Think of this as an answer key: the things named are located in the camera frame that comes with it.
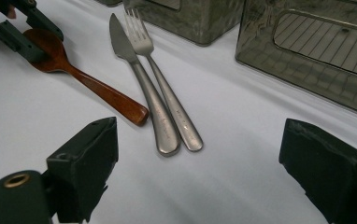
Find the brown wooden spoon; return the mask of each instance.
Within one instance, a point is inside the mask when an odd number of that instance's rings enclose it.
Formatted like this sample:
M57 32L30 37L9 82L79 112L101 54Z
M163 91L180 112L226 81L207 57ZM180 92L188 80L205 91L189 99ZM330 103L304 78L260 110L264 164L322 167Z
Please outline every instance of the brown wooden spoon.
M67 59L62 41L54 33L42 29L30 29L23 34L47 54L40 62L30 63L33 67L42 72L66 72L135 125L141 126L146 122L149 110L145 106L74 67Z

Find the knife blade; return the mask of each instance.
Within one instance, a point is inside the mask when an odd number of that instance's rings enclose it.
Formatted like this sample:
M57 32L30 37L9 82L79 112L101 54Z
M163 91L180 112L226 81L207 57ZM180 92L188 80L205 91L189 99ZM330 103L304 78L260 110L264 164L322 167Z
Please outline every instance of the knife blade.
M179 151L179 132L114 13L112 13L109 20L109 33L115 54L131 65L144 92L149 106L158 151L166 157L176 154Z

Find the table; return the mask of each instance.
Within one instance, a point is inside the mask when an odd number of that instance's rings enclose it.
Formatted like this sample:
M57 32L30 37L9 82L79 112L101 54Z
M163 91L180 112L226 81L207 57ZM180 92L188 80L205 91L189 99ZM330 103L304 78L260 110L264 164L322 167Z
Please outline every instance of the table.
M110 44L108 20L115 13L123 21L123 5L39 0L37 7L64 32L73 65L147 105ZM17 14L11 22L23 32L29 26ZM201 134L203 150L181 144L177 155L160 156L150 120L135 126L71 76L38 72L0 42L0 178L44 172L45 159L88 123L117 117L120 160L92 224L326 223L278 163L284 123L315 124L357 148L357 113L237 63L238 26L205 48L146 26L152 56Z

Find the fork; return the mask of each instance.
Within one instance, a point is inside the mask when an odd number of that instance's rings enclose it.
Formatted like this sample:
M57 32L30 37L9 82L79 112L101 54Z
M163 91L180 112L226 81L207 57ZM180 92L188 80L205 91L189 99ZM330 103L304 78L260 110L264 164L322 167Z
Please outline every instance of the fork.
M193 125L190 117L185 112L178 97L167 83L161 70L151 58L154 46L143 20L140 18L138 11L135 8L126 9L125 12L124 16L129 40L132 43L136 54L146 57L149 61L184 144L190 151L200 150L203 146L202 138Z

